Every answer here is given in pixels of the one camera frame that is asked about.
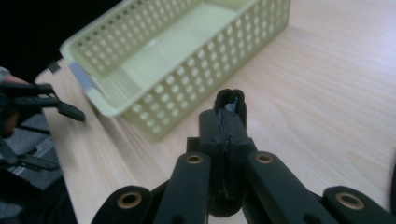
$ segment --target basket hole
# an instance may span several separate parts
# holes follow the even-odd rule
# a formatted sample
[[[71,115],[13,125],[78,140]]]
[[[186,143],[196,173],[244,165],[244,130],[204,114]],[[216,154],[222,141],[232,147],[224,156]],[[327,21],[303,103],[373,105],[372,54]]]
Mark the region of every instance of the basket hole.
[[[195,60],[194,60],[194,59],[189,59],[189,60],[187,61],[187,65],[188,65],[189,67],[194,67],[194,66],[195,66]]]
[[[179,93],[179,94],[176,96],[176,99],[177,99],[178,101],[182,101],[182,100],[184,99],[184,95],[181,94],[181,93]]]
[[[154,104],[151,105],[151,110],[152,111],[157,111],[159,109],[160,109],[160,105],[159,104],[154,103]]]
[[[219,63],[218,63],[218,62],[213,63],[213,68],[214,68],[215,70],[219,70],[219,68],[220,68]]]
[[[221,57],[221,60],[222,60],[224,63],[226,63],[227,60],[228,60],[228,56],[227,56],[226,54],[224,54],[224,55]]]
[[[243,35],[244,33],[242,31],[238,31],[238,34],[236,36],[238,37],[238,39],[240,39]]]
[[[233,59],[232,59],[232,63],[233,63],[233,64],[236,64],[236,63],[238,63],[238,59],[237,59],[236,57],[233,57]]]
[[[147,112],[143,112],[143,113],[140,114],[140,118],[142,120],[146,120],[146,119],[149,118],[149,114]]]
[[[236,25],[236,27],[238,27],[238,28],[240,28],[241,27],[241,25],[242,25],[242,21],[241,21],[241,19],[237,19],[236,20],[236,23],[235,23],[235,25]]]
[[[205,90],[206,90],[205,86],[201,86],[201,87],[199,88],[199,92],[200,92],[200,93],[204,93]]]
[[[193,93],[192,95],[190,95],[190,99],[192,101],[195,101],[197,99],[197,94]]]
[[[206,67],[207,67],[207,60],[202,60],[201,66],[202,66],[203,68],[206,68]]]
[[[175,104],[173,103],[173,102],[169,102],[167,105],[166,105],[166,108],[168,108],[168,109],[173,109],[175,107]]]
[[[164,125],[168,125],[170,122],[171,122],[171,120],[169,118],[166,118],[163,120]]]
[[[153,128],[152,131],[154,131],[155,133],[159,133],[161,131],[161,127],[155,126],[155,128]]]
[[[210,54],[210,59],[212,59],[212,61],[215,61],[217,58],[218,58],[218,54],[216,52]]]
[[[157,118],[162,119],[163,117],[165,117],[165,113],[161,110],[157,113]]]
[[[140,113],[140,112],[142,111],[142,109],[143,109],[142,105],[134,105],[134,106],[132,107],[132,110],[133,110],[135,113]]]
[[[220,52],[221,52],[221,53],[224,53],[225,50],[226,50],[225,45],[221,45],[221,46],[220,46]]]
[[[209,44],[207,44],[207,48],[209,50],[213,50],[215,48],[215,44],[213,42],[209,42]]]
[[[201,85],[202,84],[202,79],[200,77],[195,79],[195,84]]]
[[[228,35],[232,35],[232,34],[233,34],[233,27],[232,27],[232,26],[229,26],[229,27],[227,28],[227,34],[228,34]]]
[[[184,69],[184,67],[179,67],[179,68],[177,69],[177,73],[178,73],[179,75],[181,75],[181,76],[184,75],[185,71],[186,71],[186,70]]]
[[[159,85],[155,88],[155,92],[161,94],[164,91],[164,87],[162,85]]]
[[[154,126],[155,121],[153,119],[150,119],[146,124],[148,125],[149,128],[151,128],[152,126]]]
[[[174,77],[168,77],[166,79],[166,83],[168,83],[169,85],[172,85],[175,83],[175,78]]]
[[[169,97],[169,95],[166,94],[166,93],[165,93],[164,95],[161,96],[161,100],[162,100],[163,102],[168,102],[169,99],[170,99],[170,97]]]
[[[197,77],[199,75],[199,71],[197,68],[193,68],[191,71],[191,74],[193,77]]]
[[[228,41],[228,44],[232,46],[234,43],[235,43],[235,41],[234,41],[233,38],[231,37],[231,38],[229,39],[229,41]]]
[[[191,85],[189,85],[189,86],[186,88],[186,92],[191,93],[192,91],[193,91],[193,87],[192,87]]]
[[[207,80],[207,84],[208,84],[209,86],[212,86],[214,83],[215,83],[215,81],[213,80],[213,78],[209,78],[209,79]]]
[[[179,114],[178,109],[175,109],[175,110],[172,111],[172,116],[173,117],[177,117],[178,114]]]
[[[181,108],[186,109],[189,106],[189,103],[187,103],[187,101],[183,101],[183,103],[181,103]]]
[[[189,84],[189,82],[190,82],[190,80],[189,80],[188,77],[183,77],[183,78],[181,79],[181,83],[183,83],[184,85]]]
[[[230,70],[230,65],[229,64],[224,64],[224,71]]]
[[[217,73],[216,73],[216,78],[221,78],[222,77],[222,73],[220,72],[220,71],[218,71]]]
[[[179,91],[180,91],[180,88],[178,87],[178,85],[172,86],[172,93],[178,93]]]
[[[198,51],[198,58],[203,59],[204,57],[205,57],[205,52],[202,49],[200,49]]]
[[[153,99],[154,97],[152,97],[152,95],[149,94],[144,98],[144,101],[149,104],[153,101]]]

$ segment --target dark floor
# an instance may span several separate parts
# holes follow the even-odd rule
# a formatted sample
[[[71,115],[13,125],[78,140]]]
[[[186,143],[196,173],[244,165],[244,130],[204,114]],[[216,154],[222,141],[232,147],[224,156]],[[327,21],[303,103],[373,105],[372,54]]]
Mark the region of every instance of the dark floor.
[[[32,116],[26,120],[23,125],[42,130],[49,129],[48,123],[43,114]],[[17,154],[30,153],[31,155],[41,159],[58,162],[56,152],[54,150],[54,143],[50,135],[16,129],[14,134],[6,139],[6,141]],[[45,189],[54,180],[62,176],[60,169],[55,171],[42,170],[40,172],[36,172],[22,167],[13,167],[10,168],[9,171],[28,180],[31,184],[40,189]],[[15,204],[0,202],[0,218],[13,217],[20,211],[21,208]]]

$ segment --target wooden table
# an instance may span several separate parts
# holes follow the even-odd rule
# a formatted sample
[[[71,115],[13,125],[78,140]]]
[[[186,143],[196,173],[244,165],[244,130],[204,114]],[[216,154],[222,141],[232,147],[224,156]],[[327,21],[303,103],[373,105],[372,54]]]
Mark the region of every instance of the wooden table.
[[[127,185],[153,189],[198,136],[207,98],[160,142],[94,112],[69,69],[37,82],[82,109],[87,122],[46,110],[79,223]],[[247,98],[247,132],[312,191],[344,185],[389,208],[396,158],[396,2],[292,0],[290,24],[219,90]],[[246,223],[242,213],[209,223]]]

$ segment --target plastic basket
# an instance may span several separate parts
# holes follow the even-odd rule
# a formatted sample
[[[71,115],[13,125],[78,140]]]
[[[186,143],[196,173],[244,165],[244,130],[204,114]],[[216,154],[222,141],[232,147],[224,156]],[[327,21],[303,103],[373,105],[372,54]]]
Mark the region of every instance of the plastic basket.
[[[277,35],[290,0],[123,1],[61,53],[105,116],[159,139]]]

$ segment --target black clamp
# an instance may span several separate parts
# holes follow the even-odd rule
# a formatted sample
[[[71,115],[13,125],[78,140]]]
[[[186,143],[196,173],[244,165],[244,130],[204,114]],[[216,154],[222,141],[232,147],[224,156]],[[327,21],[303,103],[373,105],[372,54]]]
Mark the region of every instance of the black clamp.
[[[0,83],[0,131],[3,133],[6,120],[16,112],[56,107],[58,112],[70,119],[85,121],[85,114],[76,107],[62,102],[50,84],[19,84]],[[59,167],[57,163],[45,161],[28,154],[16,155],[12,148],[5,142],[5,136],[0,140],[0,169],[9,166],[23,166],[33,170],[54,170]]]
[[[249,224],[396,223],[354,189],[310,192],[279,157],[257,150],[245,120],[243,93],[221,91],[215,109],[200,114],[200,136],[188,138],[170,179],[153,191],[115,191],[92,223],[204,224],[208,214],[229,217],[241,208]]]

